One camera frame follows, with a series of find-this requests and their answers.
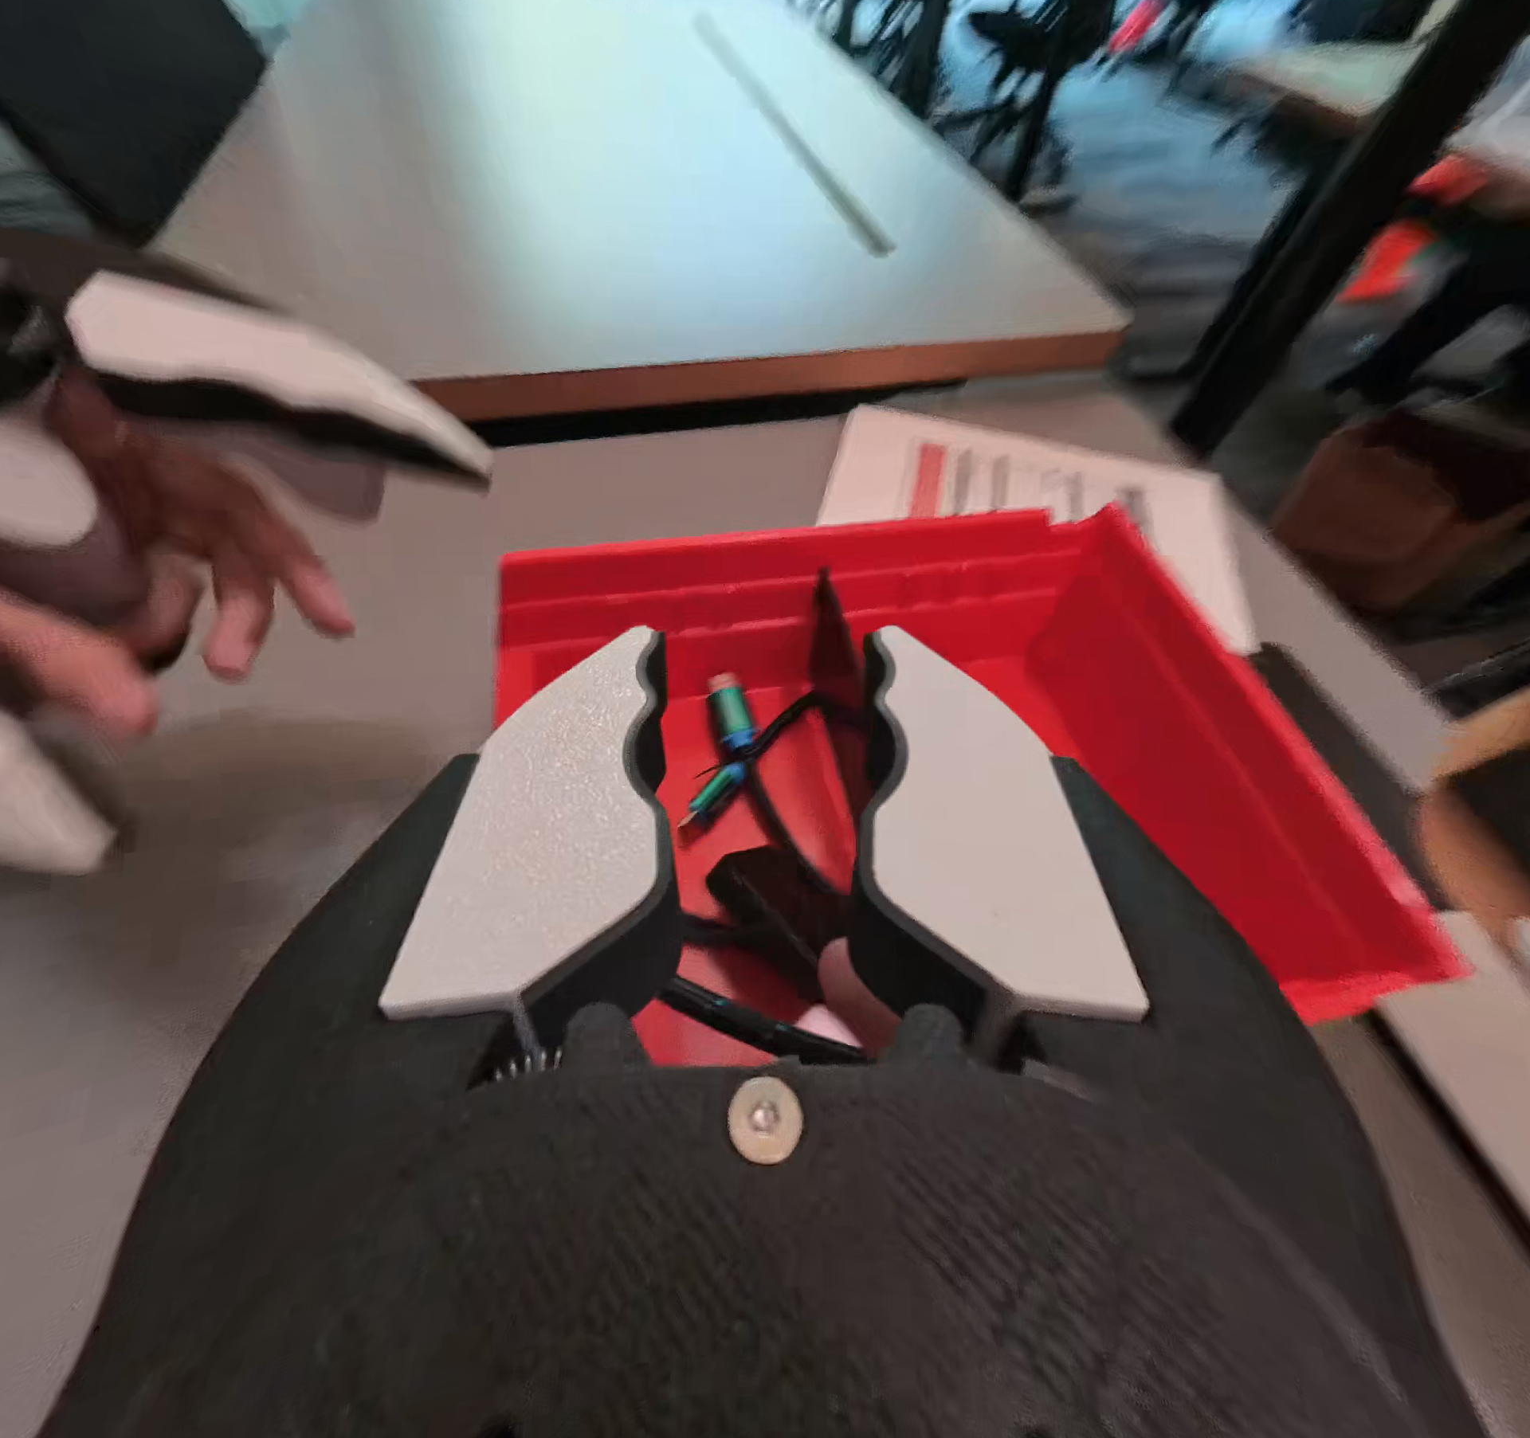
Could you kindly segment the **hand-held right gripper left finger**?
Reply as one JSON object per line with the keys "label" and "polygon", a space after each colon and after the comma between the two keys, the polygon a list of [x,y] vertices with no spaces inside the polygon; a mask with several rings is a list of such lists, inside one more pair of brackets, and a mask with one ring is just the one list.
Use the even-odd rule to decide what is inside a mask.
{"label": "hand-held right gripper left finger", "polygon": [[677,965],[677,881],[657,798],[663,635],[635,625],[482,742],[376,1001],[400,1023],[478,1013],[562,1027],[640,1008]]}

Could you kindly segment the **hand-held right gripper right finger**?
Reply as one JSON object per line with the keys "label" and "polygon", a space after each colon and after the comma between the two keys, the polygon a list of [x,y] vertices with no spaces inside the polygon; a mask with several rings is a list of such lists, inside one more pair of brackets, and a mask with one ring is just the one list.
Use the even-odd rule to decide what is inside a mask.
{"label": "hand-held right gripper right finger", "polygon": [[982,1046],[1024,1015],[1137,1026],[1151,1002],[1063,793],[1004,702],[908,630],[869,633],[848,960],[881,1005]]}

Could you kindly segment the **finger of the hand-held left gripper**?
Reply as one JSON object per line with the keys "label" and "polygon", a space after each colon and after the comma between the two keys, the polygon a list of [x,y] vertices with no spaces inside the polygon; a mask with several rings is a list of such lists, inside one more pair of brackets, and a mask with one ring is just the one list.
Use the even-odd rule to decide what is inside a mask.
{"label": "finger of the hand-held left gripper", "polygon": [[376,518],[393,473],[490,487],[493,454],[462,421],[272,309],[90,270],[62,295],[62,335],[121,415],[252,462],[333,518]]}
{"label": "finger of the hand-held left gripper", "polygon": [[87,876],[118,851],[124,809],[96,755],[68,734],[1,717],[1,867]]}

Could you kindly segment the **red plastic bin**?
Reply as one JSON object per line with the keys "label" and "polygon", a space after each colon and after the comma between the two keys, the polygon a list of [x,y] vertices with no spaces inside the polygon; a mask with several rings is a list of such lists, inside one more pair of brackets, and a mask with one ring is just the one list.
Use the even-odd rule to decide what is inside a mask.
{"label": "red plastic bin", "polygon": [[1310,742],[1116,510],[513,552],[498,568],[495,722],[637,625],[665,636],[671,820],[716,759],[708,681],[760,719],[813,688],[813,589],[850,636],[892,625],[1077,761],[1190,879],[1306,1024],[1470,976]]}

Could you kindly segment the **person's left hand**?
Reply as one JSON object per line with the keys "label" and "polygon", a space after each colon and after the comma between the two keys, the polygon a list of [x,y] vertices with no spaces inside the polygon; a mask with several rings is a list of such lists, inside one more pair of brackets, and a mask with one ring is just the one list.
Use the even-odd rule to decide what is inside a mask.
{"label": "person's left hand", "polygon": [[2,688],[23,709],[57,708],[119,741],[152,731],[154,678],[182,650],[211,588],[200,661],[239,683],[266,644],[283,593],[331,641],[353,636],[350,610],[325,563],[239,471],[182,440],[116,415],[83,378],[60,378],[44,424],[124,529],[136,582],[105,627],[2,593]]}

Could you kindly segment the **black office chair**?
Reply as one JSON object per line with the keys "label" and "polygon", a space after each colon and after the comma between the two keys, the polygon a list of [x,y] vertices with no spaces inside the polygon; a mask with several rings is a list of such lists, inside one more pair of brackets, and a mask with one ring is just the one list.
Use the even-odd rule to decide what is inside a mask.
{"label": "black office chair", "polygon": [[224,0],[1,0],[4,127],[136,245],[174,215],[266,63]]}

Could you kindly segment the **white printed paper sheet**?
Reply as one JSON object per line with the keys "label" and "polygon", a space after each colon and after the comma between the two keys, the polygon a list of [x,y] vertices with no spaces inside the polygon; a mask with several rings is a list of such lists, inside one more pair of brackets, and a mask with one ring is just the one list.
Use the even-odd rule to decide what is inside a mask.
{"label": "white printed paper sheet", "polygon": [[1227,493],[1211,473],[861,406],[845,418],[814,524],[1032,512],[1054,526],[1116,508],[1238,655],[1257,649]]}

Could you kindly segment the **black panel with wooden rim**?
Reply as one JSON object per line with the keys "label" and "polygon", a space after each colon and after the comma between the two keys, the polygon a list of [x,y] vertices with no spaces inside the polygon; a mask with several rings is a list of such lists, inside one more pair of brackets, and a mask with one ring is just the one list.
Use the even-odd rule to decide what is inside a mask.
{"label": "black panel with wooden rim", "polygon": [[1416,839],[1447,901],[1526,971],[1528,692],[1447,728],[1416,809]]}

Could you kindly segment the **black metal pole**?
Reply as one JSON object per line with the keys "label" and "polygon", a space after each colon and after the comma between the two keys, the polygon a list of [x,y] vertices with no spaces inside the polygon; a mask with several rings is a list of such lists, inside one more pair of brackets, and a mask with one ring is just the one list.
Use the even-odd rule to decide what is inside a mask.
{"label": "black metal pole", "polygon": [[1233,430],[1526,27],[1528,0],[1461,0],[1328,173],[1294,194],[1190,360],[1169,423],[1185,452],[1202,460]]}

